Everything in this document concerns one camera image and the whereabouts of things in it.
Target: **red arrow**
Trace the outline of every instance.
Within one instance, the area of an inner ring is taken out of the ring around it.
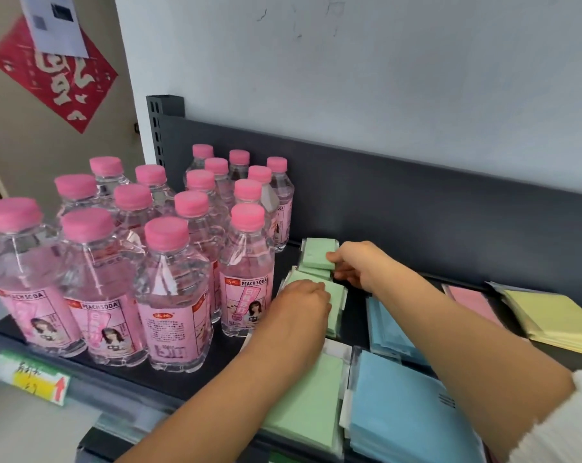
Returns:
[[[65,389],[65,379],[62,377],[55,383],[55,401],[59,403],[61,399],[61,394]]]

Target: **red poster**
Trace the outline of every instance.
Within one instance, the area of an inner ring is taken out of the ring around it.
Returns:
[[[83,39],[88,59],[38,52],[21,16],[0,42],[1,70],[80,133],[117,77],[85,32]]]

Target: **plastic bottle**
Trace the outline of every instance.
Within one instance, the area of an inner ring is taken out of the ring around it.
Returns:
[[[188,244],[183,219],[150,221],[145,237],[149,252],[137,270],[134,290],[149,362],[157,370],[194,372],[203,365],[212,341],[211,264]]]
[[[62,216],[75,209],[95,207],[112,209],[105,199],[98,196],[96,179],[93,175],[61,175],[55,178],[55,187],[57,187],[57,193],[62,198],[62,203],[57,213],[58,222],[60,222]]]
[[[145,248],[145,225],[162,216],[154,207],[149,188],[139,183],[131,183],[115,188],[117,213],[117,235],[128,242]]]
[[[186,185],[186,174],[191,170],[205,169],[205,160],[214,156],[214,147],[210,144],[193,144],[192,145],[192,163],[183,174],[183,183]]]
[[[87,346],[59,288],[65,270],[57,243],[34,200],[0,200],[0,300],[27,342],[70,358]]]
[[[230,221],[229,211],[216,191],[216,179],[209,170],[191,170],[186,174],[188,190],[200,191],[209,198],[209,214],[214,226],[226,231]]]
[[[135,168],[136,181],[149,187],[154,206],[163,215],[175,215],[175,192],[167,183],[167,172],[158,164],[144,164]]]
[[[69,266],[61,283],[96,364],[137,366],[147,358],[143,325],[132,283],[135,261],[143,252],[128,252],[115,236],[107,210],[87,208],[62,218],[69,246]]]
[[[268,157],[267,166],[272,170],[271,186],[280,200],[276,229],[273,232],[273,244],[276,252],[281,252],[289,241],[295,186],[287,176],[287,159],[276,156]]]
[[[205,160],[205,170],[214,174],[216,191],[229,211],[235,206],[233,182],[228,178],[228,162],[222,157],[210,157]]]
[[[248,169],[248,178],[250,180],[256,180],[261,184],[261,205],[263,205],[271,220],[270,227],[266,227],[265,231],[273,240],[274,231],[276,230],[276,224],[278,222],[278,206],[280,206],[280,200],[270,185],[272,170],[263,165],[251,165]]]
[[[113,200],[115,188],[130,183],[124,175],[124,166],[118,157],[100,156],[89,160],[91,171],[96,176],[98,195]]]
[[[248,178],[248,167],[250,165],[250,153],[243,149],[232,149],[228,153],[228,176],[232,181]]]
[[[265,210],[240,203],[220,251],[222,331],[246,336],[272,301],[273,244],[263,230]]]
[[[212,225],[212,218],[208,214],[209,199],[199,191],[183,191],[175,197],[177,215],[188,221],[190,243],[197,247],[211,263],[209,279],[210,311],[212,323],[220,319],[220,277],[218,274],[218,255],[224,242],[224,231]]]
[[[235,203],[256,203],[259,206],[263,206],[261,203],[261,188],[262,185],[256,180],[247,178],[238,180],[235,182]],[[265,227],[269,229],[267,237],[273,242],[274,225],[272,225],[272,213],[268,213],[267,210],[265,211]]]

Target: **beige wall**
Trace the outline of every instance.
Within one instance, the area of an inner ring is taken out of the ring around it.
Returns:
[[[143,163],[115,2],[74,1],[81,26],[119,75],[83,134],[0,70],[0,176],[10,196],[36,198],[47,216],[59,203],[57,175],[88,173],[96,155],[120,157],[131,178]],[[18,0],[0,0],[0,39],[21,14]]]

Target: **human hand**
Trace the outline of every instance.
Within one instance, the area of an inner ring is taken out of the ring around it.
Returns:
[[[273,300],[245,351],[285,376],[291,386],[316,362],[332,308],[324,283],[295,281]]]
[[[370,293],[375,289],[373,273],[379,273],[392,261],[372,242],[345,242],[335,252],[327,252],[327,259],[336,264],[333,273],[339,281],[349,281],[352,286]]]

